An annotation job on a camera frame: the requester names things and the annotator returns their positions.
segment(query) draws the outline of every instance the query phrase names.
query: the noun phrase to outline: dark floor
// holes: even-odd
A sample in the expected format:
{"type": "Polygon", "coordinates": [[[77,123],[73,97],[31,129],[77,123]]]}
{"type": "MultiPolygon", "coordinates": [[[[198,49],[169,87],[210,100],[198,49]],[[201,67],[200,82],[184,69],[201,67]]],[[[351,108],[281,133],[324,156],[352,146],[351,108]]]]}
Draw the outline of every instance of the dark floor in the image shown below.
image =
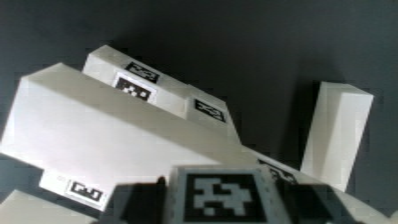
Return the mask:
{"type": "MultiPolygon", "coordinates": [[[[244,144],[294,167],[320,81],[347,82],[375,94],[349,193],[390,215],[398,209],[398,1],[0,0],[2,128],[22,75],[57,62],[82,69],[104,44],[228,101],[244,144]]],[[[4,194],[25,183],[6,184],[22,172],[8,164],[0,160],[4,194]]]]}

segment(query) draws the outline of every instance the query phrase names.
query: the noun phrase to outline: white rectangular block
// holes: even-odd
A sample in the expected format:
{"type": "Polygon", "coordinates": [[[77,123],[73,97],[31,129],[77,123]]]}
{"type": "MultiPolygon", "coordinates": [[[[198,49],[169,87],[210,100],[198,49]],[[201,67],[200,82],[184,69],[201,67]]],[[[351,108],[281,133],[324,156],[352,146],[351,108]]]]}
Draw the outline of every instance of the white rectangular block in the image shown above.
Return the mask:
{"type": "Polygon", "coordinates": [[[93,224],[95,218],[15,190],[0,205],[4,224],[93,224]]]}
{"type": "Polygon", "coordinates": [[[176,165],[256,163],[242,145],[63,64],[22,78],[0,152],[105,193],[176,165]]]}
{"type": "Polygon", "coordinates": [[[185,118],[185,83],[107,45],[89,54],[84,73],[185,118]],[[152,94],[150,99],[141,97],[143,92],[152,94]]]}
{"type": "Polygon", "coordinates": [[[226,102],[194,86],[182,83],[107,45],[89,54],[84,73],[176,116],[203,125],[230,138],[230,141],[240,143],[226,102]],[[223,122],[198,111],[196,99],[208,105],[208,108],[219,109],[224,114],[223,122]]]}
{"type": "Polygon", "coordinates": [[[374,95],[322,82],[301,171],[347,189],[374,95]]]}

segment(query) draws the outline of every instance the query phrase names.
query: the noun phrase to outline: white cuboid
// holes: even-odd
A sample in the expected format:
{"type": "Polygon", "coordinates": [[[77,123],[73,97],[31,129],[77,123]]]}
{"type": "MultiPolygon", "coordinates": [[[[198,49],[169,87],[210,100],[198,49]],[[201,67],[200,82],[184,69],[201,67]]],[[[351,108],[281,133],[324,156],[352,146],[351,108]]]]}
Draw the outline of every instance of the white cuboid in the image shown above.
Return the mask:
{"type": "Polygon", "coordinates": [[[288,224],[285,204],[265,167],[176,168],[164,223],[288,224]]]}
{"type": "Polygon", "coordinates": [[[84,73],[240,143],[226,102],[107,45],[89,54],[84,73]]]}
{"type": "Polygon", "coordinates": [[[95,218],[15,190],[0,205],[4,224],[93,224],[95,218]]]}
{"type": "Polygon", "coordinates": [[[84,73],[185,118],[187,85],[107,45],[89,54],[84,73]]]}
{"type": "Polygon", "coordinates": [[[301,171],[342,191],[352,166],[374,95],[349,84],[322,82],[301,171]]]}
{"type": "Polygon", "coordinates": [[[63,174],[93,197],[168,178],[176,165],[256,163],[242,145],[63,64],[22,78],[0,152],[63,174]]]}

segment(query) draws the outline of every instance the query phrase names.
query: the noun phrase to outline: white cardboard box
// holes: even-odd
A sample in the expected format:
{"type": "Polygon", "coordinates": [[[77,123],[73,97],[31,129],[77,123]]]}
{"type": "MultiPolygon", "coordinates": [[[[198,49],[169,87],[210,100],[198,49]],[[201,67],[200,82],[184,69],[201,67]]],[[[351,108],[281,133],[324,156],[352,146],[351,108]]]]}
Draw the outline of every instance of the white cardboard box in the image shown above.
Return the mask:
{"type": "Polygon", "coordinates": [[[256,163],[242,145],[63,64],[22,78],[0,152],[107,195],[176,165],[256,163]]]}
{"type": "Polygon", "coordinates": [[[342,191],[352,166],[374,95],[349,84],[322,82],[301,171],[342,191]]]}

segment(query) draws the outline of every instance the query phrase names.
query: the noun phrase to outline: white box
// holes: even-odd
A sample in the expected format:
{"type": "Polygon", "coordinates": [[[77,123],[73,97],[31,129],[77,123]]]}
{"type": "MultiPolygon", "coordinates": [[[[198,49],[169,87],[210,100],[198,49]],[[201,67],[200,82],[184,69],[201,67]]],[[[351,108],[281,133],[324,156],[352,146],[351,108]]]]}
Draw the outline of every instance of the white box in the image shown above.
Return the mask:
{"type": "Polygon", "coordinates": [[[256,163],[242,145],[63,64],[22,78],[0,152],[107,194],[176,165],[256,163]]]}
{"type": "Polygon", "coordinates": [[[301,171],[347,189],[374,95],[322,82],[301,171]]]}
{"type": "Polygon", "coordinates": [[[15,190],[0,205],[4,224],[93,224],[95,218],[15,190]]]}
{"type": "Polygon", "coordinates": [[[262,166],[180,167],[168,190],[166,224],[292,223],[262,166]]]}
{"type": "Polygon", "coordinates": [[[185,118],[185,83],[107,45],[89,54],[84,73],[114,87],[120,83],[148,90],[152,92],[148,102],[185,118]]]}
{"type": "Polygon", "coordinates": [[[141,98],[159,108],[187,118],[232,141],[240,143],[226,102],[107,45],[89,54],[84,73],[132,95],[136,94],[137,97],[144,91],[144,97],[141,98]],[[196,110],[196,99],[223,112],[226,119],[223,122],[196,110]]]}

